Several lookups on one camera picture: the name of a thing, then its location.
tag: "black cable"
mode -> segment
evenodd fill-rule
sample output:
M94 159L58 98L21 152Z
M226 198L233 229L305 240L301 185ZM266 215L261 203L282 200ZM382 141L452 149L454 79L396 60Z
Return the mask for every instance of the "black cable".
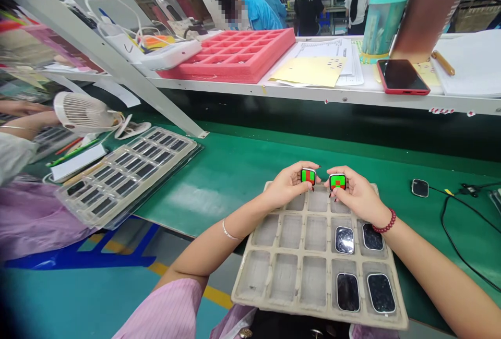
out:
M501 182L500 183L492 183L492 184L480 185L478 187L479 188L485 188L487 186L492 186L492 185L501 185ZM471 207L470 205L468 205L466 202L460 200L459 198L457 198L457 197L455 197L453 195L450 195L450 194L448 194L448 193L446 193L444 191L435 189L433 187L430 187L430 189L436 190L436 191L438 191L440 193L443 193L443 194L445 194L447 196L446 199L445 199L445 201L444 201L444 207L442 208L442 212L440 213L440 222L442 224L442 228L444 229L444 231L445 231L445 233L447 235L447 238L449 239L452 247L456 251L456 254L458 255L458 257L461 259L461 261L463 261L466 264L466 266L468 266L470 268L471 271L473 271L475 274L477 274L482 280L484 280L485 282L487 282L488 284L490 284L491 287L494 288L495 290L497 290L498 292L501 292L501 287L499 287L494 282L492 282L489 278L487 278L486 276L484 276L483 274L481 274L477 269L475 269L472 265L470 265L466 259L464 259L464 257L459 252L458 247L454 243L451 235L449 234L449 231L447 231L447 227L445 226L445 222L444 222L444 217L445 217L445 212L447 210L447 203L449 202L449 199L454 198L455 200L461 202L466 207L468 207L471 210L473 210L475 213L477 213L483 220L485 220L487 223L489 223L492 226L492 228L494 228L495 230L497 230L499 233L501 233L501 230L499 228L497 228L494 224L492 224L489 220L487 220L487 218L484 217L478 210L474 209L473 207Z
M491 186L491 185L501 185L501 183L496 183L496 184L487 184L487 185L480 185L480 186L478 186L478 187L479 187L479 188L480 188L480 187L487 187L487 186ZM445 193L445 192L444 192L444 191L442 191L442 190L438 190L438 189L435 189L435 188L433 188L433 187L430 187L430 189L436 190L436 191L438 191L438 192L440 192L440 193L445 194L446 196L449 196L449 197L454 198L456 201L461 202L461 203L462 203L463 205L465 205L467 208L469 208L469 209L473 210L475 213L477 213L477 214L478 214L478 215L479 215L479 216L480 216L483 220L485 220L487 223L489 223L489 225L490 225L493 229L495 229L496 231L498 231L498 232L501 234L501 229L497 228L497 227L496 227L496 226L495 226L495 225L494 225L494 224L493 224L493 223L492 223L489 219L487 219L486 217L484 217L484 215L482 215L482 214L480 213L480 211L478 211L477 209L474 209L473 207L471 207L470 205L468 205L466 202L464 202L464 201L460 200L459 198L457 198L457 197L456 197L457 193L456 193L454 196L451 196L449 193Z

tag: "red phone case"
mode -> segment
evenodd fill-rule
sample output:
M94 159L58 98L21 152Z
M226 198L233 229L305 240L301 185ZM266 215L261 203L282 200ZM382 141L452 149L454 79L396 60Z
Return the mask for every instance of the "red phone case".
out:
M387 94L394 94L394 95L428 95L430 93L430 88L428 85L424 82L424 80L419 76L419 73L417 74L421 81L426 85L426 90L424 89L389 89L386 86L386 81L385 81L385 76L383 75L383 71L381 70L381 65L379 63L376 63L377 65L377 70L379 70L379 75L381 77L381 83L383 84L383 87L385 89L385 93Z

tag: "hand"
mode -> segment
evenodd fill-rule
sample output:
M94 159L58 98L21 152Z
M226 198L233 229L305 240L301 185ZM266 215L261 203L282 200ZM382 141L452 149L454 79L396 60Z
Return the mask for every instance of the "hand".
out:
M284 168L275 177L275 180L273 180L268 188L259 196L269 211L284 206L300 194L312 188L312 183L308 181L301 182L302 168L312 168L316 170L320 168L320 166L313 162L300 161L294 163L290 167ZM316 183L320 182L321 180L317 176Z
M348 206L361 219L374 224L378 228L388 225L391 220L390 210L381 202L376 191L369 181L349 167L334 167L327 173L344 173L346 176L346 190L335 188L331 197L336 197L335 202L341 201Z
M12 116L29 116L33 113L52 111L52 108L26 101L0 101L0 113Z

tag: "metal shelf support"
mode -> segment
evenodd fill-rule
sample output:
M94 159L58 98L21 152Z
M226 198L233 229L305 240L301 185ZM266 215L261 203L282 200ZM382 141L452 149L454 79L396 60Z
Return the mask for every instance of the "metal shelf support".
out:
M58 0L14 0L33 13L77 49L106 70L116 82L125 84L133 93L191 136L207 135L193 120L172 103L153 83L136 70L99 35L85 25Z

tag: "purple cloth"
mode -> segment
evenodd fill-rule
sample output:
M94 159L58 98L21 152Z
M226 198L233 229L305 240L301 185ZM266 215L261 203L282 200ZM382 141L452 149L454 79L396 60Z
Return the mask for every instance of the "purple cloth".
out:
M57 188L22 181L0 188L0 260L61 249L95 232L56 199Z
M154 292L132 313L113 339L195 339L196 316L202 287L194 279L178 279ZM233 305L212 330L209 339L239 339L249 327L256 308ZM398 331L353 325L353 339L398 339Z

